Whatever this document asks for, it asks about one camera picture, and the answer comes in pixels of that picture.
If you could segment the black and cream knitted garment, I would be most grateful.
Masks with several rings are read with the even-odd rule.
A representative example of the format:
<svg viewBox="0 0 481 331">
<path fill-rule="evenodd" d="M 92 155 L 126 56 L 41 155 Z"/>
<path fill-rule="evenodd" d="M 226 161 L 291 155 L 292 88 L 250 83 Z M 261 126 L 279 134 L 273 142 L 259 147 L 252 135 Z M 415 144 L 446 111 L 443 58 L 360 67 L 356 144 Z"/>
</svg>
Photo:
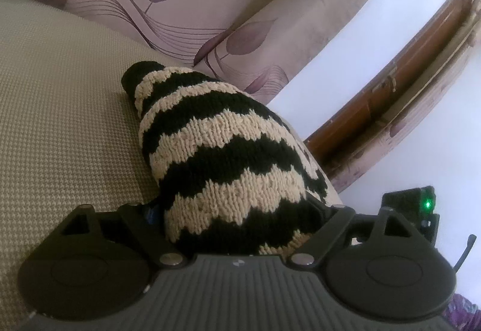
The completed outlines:
<svg viewBox="0 0 481 331">
<path fill-rule="evenodd" d="M 232 84 L 141 61 L 121 84 L 159 188 L 152 220 L 182 252 L 292 254 L 338 197 L 305 144 Z"/>
</svg>

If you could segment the purple patterned fabric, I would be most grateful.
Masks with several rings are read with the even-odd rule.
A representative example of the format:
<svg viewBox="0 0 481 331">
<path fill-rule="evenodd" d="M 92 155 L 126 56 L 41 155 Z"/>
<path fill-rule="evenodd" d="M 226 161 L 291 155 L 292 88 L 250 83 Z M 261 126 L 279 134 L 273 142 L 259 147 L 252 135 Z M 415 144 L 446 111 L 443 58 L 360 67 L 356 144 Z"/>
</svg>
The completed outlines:
<svg viewBox="0 0 481 331">
<path fill-rule="evenodd" d="M 464 296 L 455 293 L 443 318 L 458 331 L 481 331 L 481 310 Z"/>
</svg>

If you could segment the beige woven mattress cover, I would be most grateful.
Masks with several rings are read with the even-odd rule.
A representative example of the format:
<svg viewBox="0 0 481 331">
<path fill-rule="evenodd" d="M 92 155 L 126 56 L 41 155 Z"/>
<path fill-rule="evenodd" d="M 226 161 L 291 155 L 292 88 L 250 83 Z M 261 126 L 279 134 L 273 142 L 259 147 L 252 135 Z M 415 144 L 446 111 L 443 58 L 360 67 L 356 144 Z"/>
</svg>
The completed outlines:
<svg viewBox="0 0 481 331">
<path fill-rule="evenodd" d="M 17 271 L 76 204 L 103 209 L 156 189 L 122 72 L 155 53 L 32 0 L 1 0 L 1 327 L 27 312 Z"/>
</svg>

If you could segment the brown wooden door frame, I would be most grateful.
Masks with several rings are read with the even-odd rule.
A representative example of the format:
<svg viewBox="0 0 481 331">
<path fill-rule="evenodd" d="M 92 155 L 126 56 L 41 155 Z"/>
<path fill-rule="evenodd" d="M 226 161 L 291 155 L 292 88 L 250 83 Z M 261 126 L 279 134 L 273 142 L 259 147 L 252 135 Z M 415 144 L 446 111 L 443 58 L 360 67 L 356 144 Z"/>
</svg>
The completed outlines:
<svg viewBox="0 0 481 331">
<path fill-rule="evenodd" d="M 338 193 L 392 151 L 466 67 L 480 35 L 480 0 L 446 0 L 359 93 L 306 140 Z"/>
</svg>

